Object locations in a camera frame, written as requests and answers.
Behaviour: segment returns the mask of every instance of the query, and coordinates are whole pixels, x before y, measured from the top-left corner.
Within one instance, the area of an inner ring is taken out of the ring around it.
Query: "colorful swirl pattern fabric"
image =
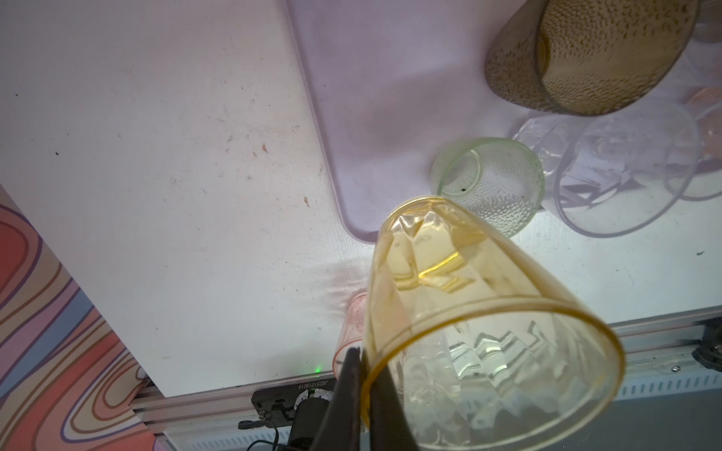
[[[0,186],[0,451],[160,451],[143,370]]]

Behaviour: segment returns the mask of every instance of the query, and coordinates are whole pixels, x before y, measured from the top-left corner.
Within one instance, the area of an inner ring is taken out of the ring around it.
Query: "green textured cup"
[[[544,173],[527,146],[506,138],[476,138],[439,153],[431,167],[431,191],[512,237],[539,209]]]

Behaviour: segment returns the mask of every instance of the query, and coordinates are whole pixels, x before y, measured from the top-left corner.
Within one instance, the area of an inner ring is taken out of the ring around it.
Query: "white table surface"
[[[373,247],[339,221],[282,3],[13,0],[0,44],[0,184],[164,395],[330,368]],[[616,322],[721,303],[721,213],[613,240],[542,213],[514,240]]]

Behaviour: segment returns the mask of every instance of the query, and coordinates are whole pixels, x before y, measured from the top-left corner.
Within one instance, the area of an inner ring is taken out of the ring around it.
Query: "cup rim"
[[[719,87],[707,87],[707,88],[703,88],[703,89],[701,89],[700,91],[698,91],[698,92],[695,94],[695,96],[696,96],[697,94],[699,94],[700,92],[704,91],[705,89],[710,89],[710,88],[718,89],[718,90],[720,90],[720,92],[722,92],[722,88],[719,88]],[[692,96],[692,99],[690,99],[685,105],[696,105],[696,104],[693,102],[695,96]],[[705,116],[707,116],[708,114],[710,114],[710,113],[712,113],[712,112],[715,112],[715,111],[717,111],[717,110],[722,110],[722,100],[719,100],[718,102],[714,102],[714,103],[709,104],[709,106],[707,106],[707,107],[704,108],[700,113],[698,113],[697,115],[695,115],[695,116],[694,116],[694,119],[695,119],[695,121],[697,121],[697,122],[699,123],[699,121],[701,121],[703,118],[705,118]],[[697,161],[701,161],[701,160],[702,160],[702,157],[703,157],[703,154],[704,154],[704,150],[705,150],[705,144],[704,144],[703,140],[701,139],[701,137],[700,137],[700,141],[702,141],[702,142],[700,142],[700,157],[699,157],[699,159],[698,159]],[[695,178],[695,174],[692,174],[692,179],[690,180],[690,185],[692,184],[692,181],[694,180],[694,178]],[[682,200],[682,201],[688,201],[688,202],[702,202],[702,201],[709,201],[709,200],[714,199],[714,198],[719,197],[719,196],[722,196],[722,188],[721,188],[717,193],[707,194],[707,195],[705,195],[705,196],[687,196],[686,194],[683,193],[683,194],[679,197],[679,199]]]
[[[645,102],[657,102],[660,104],[666,104],[668,107],[677,110],[677,112],[684,116],[685,120],[689,122],[690,128],[695,131],[696,137],[697,137],[697,150],[696,150],[696,159],[695,159],[695,165],[692,167],[689,171],[689,173],[686,176],[686,180],[682,183],[679,191],[677,193],[671,193],[669,190],[669,187],[667,186],[666,180],[665,180],[665,186],[667,187],[667,191],[672,194],[671,198],[663,207],[660,209],[657,213],[652,215],[650,218],[646,219],[645,221],[635,225],[634,227],[629,227],[624,230],[620,230],[618,232],[610,232],[610,233],[600,233],[600,232],[590,232],[588,230],[584,230],[584,228],[579,227],[572,219],[567,216],[567,214],[564,212],[564,209],[562,208],[559,192],[561,190],[561,184],[562,179],[564,178],[564,174],[571,166],[574,158],[578,154],[578,151],[575,146],[570,146],[567,148],[567,151],[562,155],[562,159],[559,162],[559,167],[556,169],[557,175],[554,178],[554,186],[552,187],[552,193],[554,198],[554,206],[559,214],[559,218],[572,230],[575,232],[584,235],[586,237],[592,237],[592,238],[615,238],[615,237],[621,237],[623,235],[627,235],[632,232],[636,232],[639,229],[642,229],[652,222],[655,222],[657,219],[659,219],[660,216],[665,214],[679,199],[682,198],[684,195],[684,192],[687,190],[687,187],[689,187],[690,183],[692,182],[693,177],[695,176],[695,167],[697,162],[700,160],[700,156],[702,154],[702,142],[700,139],[700,131],[699,127],[697,126],[696,120],[692,117],[692,115],[683,108],[683,105],[680,105],[676,102],[673,102],[671,100],[667,100],[660,97],[648,97],[645,99]],[[584,130],[581,131],[576,137],[578,140],[591,126],[594,124],[597,120],[600,118],[603,118],[604,116],[599,116],[598,118],[592,119],[589,123],[586,124],[586,127]]]
[[[514,299],[517,299],[517,302],[515,302],[512,305],[509,305],[508,303],[513,301]],[[515,296],[509,296],[509,297],[495,297],[491,299],[476,299],[474,301],[471,301],[470,303],[464,304],[468,305],[471,303],[476,302],[483,302],[488,303],[493,300],[503,300],[503,305],[498,305],[495,307],[488,307],[484,310],[480,310],[477,312],[472,313],[466,313],[461,315],[456,315],[453,318],[450,318],[448,320],[444,320],[441,323],[435,324],[429,328],[426,328],[419,333],[413,335],[411,338],[408,338],[407,340],[400,343],[398,346],[395,346],[388,352],[386,352],[381,359],[379,359],[378,362],[375,363],[375,365],[372,368],[369,368],[367,365],[369,363],[366,361],[366,368],[367,373],[363,375],[363,382],[361,386],[361,418],[364,421],[366,426],[370,425],[370,418],[369,418],[369,410],[370,410],[370,390],[371,385],[376,381],[378,378],[378,375],[381,373],[383,368],[385,368],[388,365],[388,362],[394,358],[399,352],[403,351],[406,347],[408,347],[410,344],[414,343],[415,341],[419,340],[420,338],[429,335],[432,332],[435,332],[441,328],[445,328],[449,325],[452,325],[454,323],[457,323],[459,321],[464,320],[470,320],[473,318],[480,318],[484,316],[492,316],[492,315],[499,315],[501,313],[510,313],[510,312],[545,312],[545,313],[554,313],[559,315],[568,316],[571,318],[575,318],[577,320],[580,320],[581,322],[585,323],[586,325],[591,326],[592,328],[596,329],[600,334],[607,339],[609,344],[614,349],[615,354],[619,357],[619,374],[617,375],[617,380],[614,384],[614,389],[609,391],[609,394],[604,399],[601,399],[597,407],[592,410],[590,415],[585,417],[584,421],[579,421],[577,423],[578,427],[582,427],[584,424],[588,422],[589,419],[592,419],[594,416],[596,416],[602,409],[604,409],[609,401],[611,401],[614,396],[617,394],[617,391],[619,390],[619,387],[622,385],[622,381],[624,379],[625,375],[625,354],[622,348],[622,344],[619,342],[618,337],[614,334],[612,329],[603,321],[592,315],[591,313],[587,313],[582,309],[577,308],[574,305],[570,305],[567,301],[560,301],[558,299],[550,299],[547,297],[530,297],[530,296],[523,296],[523,295],[515,295]],[[462,307],[461,305],[455,305],[452,308],[458,309],[459,307]],[[425,318],[424,321],[432,320],[433,318],[437,317],[442,312],[436,312],[434,315],[430,315],[429,317]],[[571,434],[576,429],[571,428],[568,430],[568,433]]]

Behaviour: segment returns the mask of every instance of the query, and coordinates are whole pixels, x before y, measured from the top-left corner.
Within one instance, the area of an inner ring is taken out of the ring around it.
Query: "lavender plastic mat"
[[[375,242],[400,203],[430,194],[444,144],[511,137],[538,115],[497,97],[483,60],[524,0],[287,2],[342,222]]]

